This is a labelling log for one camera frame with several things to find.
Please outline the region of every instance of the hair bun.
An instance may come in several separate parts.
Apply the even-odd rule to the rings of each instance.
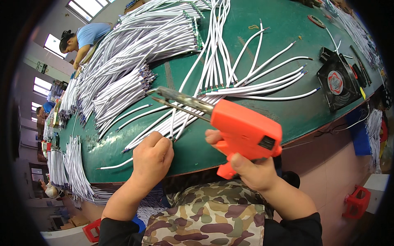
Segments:
[[[71,30],[64,31],[64,32],[62,33],[62,35],[61,35],[61,38],[66,37],[66,36],[69,35],[70,33],[71,33]]]

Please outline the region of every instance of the window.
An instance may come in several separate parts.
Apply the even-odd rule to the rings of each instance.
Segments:
[[[32,111],[35,113],[37,111],[38,107],[41,107],[42,105],[32,102]]]
[[[37,92],[38,94],[40,94],[43,97],[48,96],[51,87],[52,87],[52,84],[46,82],[45,80],[42,80],[37,77],[34,79],[33,91]]]
[[[105,6],[115,0],[71,0],[66,8],[82,22],[88,24]]]
[[[57,39],[52,34],[49,34],[48,37],[46,38],[44,49],[57,55],[61,59],[64,59],[67,56],[67,54],[63,54],[60,52],[59,44],[60,44],[60,40]]]

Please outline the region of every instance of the fan sticker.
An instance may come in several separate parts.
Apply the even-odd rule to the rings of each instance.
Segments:
[[[327,84],[334,95],[342,93],[344,83],[341,74],[338,71],[331,71],[327,77]]]

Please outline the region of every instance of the green table surface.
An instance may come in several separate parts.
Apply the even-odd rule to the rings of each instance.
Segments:
[[[206,18],[202,21],[200,32],[205,40],[208,31],[209,12],[204,12],[204,15]],[[271,56],[286,48],[293,41],[297,41],[293,47],[272,61],[266,69],[295,56],[309,56],[314,60],[293,61],[269,73],[256,81],[256,83],[277,78],[308,63],[306,69],[309,73],[295,84],[271,96],[299,95],[320,87],[319,80],[316,76],[316,72],[322,66],[322,63],[318,59],[319,50],[323,46],[330,50],[335,50],[335,48],[327,31],[312,23],[307,18],[307,15],[314,15],[322,20],[329,28],[337,43],[340,39],[342,40],[339,48],[340,53],[354,56],[349,48],[351,44],[358,51],[357,46],[348,33],[332,25],[318,9],[309,8],[298,2],[288,0],[234,0],[231,2],[230,13],[223,29],[223,39],[226,42],[232,58],[232,64],[235,62],[243,44],[249,37],[257,32],[256,29],[248,29],[248,26],[254,24],[259,25],[259,18],[261,18],[264,27],[270,26],[271,29],[264,32],[262,46],[257,60],[258,65],[261,65]],[[244,78],[244,76],[248,74],[254,59],[258,41],[258,37],[253,39],[242,56],[236,69],[238,78]],[[364,65],[366,65],[366,69],[372,80],[372,85],[364,89],[368,97],[380,87],[382,81],[379,73],[368,66],[362,53],[360,51],[358,51],[358,53]],[[159,77],[154,81],[152,86],[156,87],[162,85],[179,89],[196,58],[197,55],[190,55],[172,59],[167,63],[157,66],[153,71],[159,74]],[[203,64],[199,63],[185,86],[183,90],[184,93],[194,93],[201,76],[202,68]],[[300,100],[284,102],[241,100],[230,97],[227,97],[227,99],[249,107],[280,123],[283,129],[283,144],[343,116],[363,101],[363,99],[360,98],[352,104],[332,113],[329,110],[323,90],[319,90],[313,95]],[[133,171],[132,163],[128,163],[116,169],[96,170],[96,168],[117,165],[131,158],[132,151],[123,154],[121,151],[136,135],[143,131],[154,120],[162,116],[165,111],[154,113],[136,120],[119,132],[114,131],[131,117],[162,106],[149,97],[146,97],[129,107],[125,112],[149,103],[152,103],[153,106],[120,120],[107,132],[99,143],[97,142],[98,135],[94,126],[94,117],[90,117],[85,129],[82,129],[79,125],[79,120],[77,120],[74,136],[81,136],[84,170],[86,177],[91,183],[123,182],[130,177]],[[72,133],[75,120],[74,115],[69,120],[66,129],[60,132],[60,148],[63,151],[66,149],[66,143],[69,141],[69,136]],[[226,162],[224,155],[205,142],[204,131],[206,129],[213,129],[213,127],[200,119],[187,127],[182,137],[174,144],[175,157],[168,172],[169,176],[211,168]]]

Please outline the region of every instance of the cooling fan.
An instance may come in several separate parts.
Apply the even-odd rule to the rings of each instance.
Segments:
[[[342,54],[333,52],[316,73],[330,111],[341,109],[361,97],[356,77]]]

